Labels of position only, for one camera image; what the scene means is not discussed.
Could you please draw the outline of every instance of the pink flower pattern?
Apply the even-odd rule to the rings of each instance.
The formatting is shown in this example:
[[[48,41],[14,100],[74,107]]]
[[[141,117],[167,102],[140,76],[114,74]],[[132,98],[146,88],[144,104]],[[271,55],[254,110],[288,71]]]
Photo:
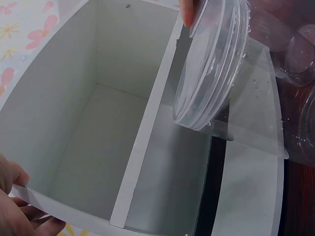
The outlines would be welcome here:
[[[1,75],[0,96],[4,93],[5,87],[10,83],[14,75],[14,69],[7,67]]]
[[[33,42],[29,43],[25,48],[27,50],[36,48],[57,23],[58,17],[56,15],[49,16],[45,21],[44,29],[37,29],[28,34],[28,39],[33,40]]]
[[[12,13],[12,8],[18,4],[16,1],[9,3],[8,6],[0,5],[0,14],[10,15]]]
[[[54,3],[52,1],[47,2],[44,6],[43,13],[47,12],[53,6],[54,6]]]

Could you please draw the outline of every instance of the hand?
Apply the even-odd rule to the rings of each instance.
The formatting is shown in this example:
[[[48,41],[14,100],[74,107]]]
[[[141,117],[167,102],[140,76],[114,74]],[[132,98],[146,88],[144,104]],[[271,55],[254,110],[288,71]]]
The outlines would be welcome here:
[[[199,0],[179,0],[181,14],[186,27],[192,25],[194,13],[198,6]]]
[[[65,223],[29,206],[19,198],[10,198],[12,184],[24,186],[29,176],[17,163],[0,154],[0,236],[56,236]]]

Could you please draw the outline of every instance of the stacked plastic lids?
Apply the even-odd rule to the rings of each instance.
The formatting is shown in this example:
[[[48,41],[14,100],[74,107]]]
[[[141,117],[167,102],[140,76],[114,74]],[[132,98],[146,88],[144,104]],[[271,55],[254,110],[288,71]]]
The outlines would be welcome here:
[[[224,106],[245,57],[249,11],[245,0],[200,2],[175,97],[175,123],[201,130]]]

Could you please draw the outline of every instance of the table surface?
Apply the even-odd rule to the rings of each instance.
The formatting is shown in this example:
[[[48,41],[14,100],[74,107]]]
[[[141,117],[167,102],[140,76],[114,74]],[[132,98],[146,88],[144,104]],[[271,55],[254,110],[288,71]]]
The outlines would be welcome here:
[[[285,161],[280,236],[315,235],[315,168]]]

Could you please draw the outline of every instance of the floral tablecloth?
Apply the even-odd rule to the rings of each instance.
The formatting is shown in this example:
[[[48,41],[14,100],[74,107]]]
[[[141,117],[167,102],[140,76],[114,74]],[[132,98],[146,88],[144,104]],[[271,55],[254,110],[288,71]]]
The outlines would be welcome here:
[[[154,0],[179,7],[178,0]],[[59,23],[58,0],[0,0],[0,97],[23,62]],[[96,236],[67,224],[59,236]]]

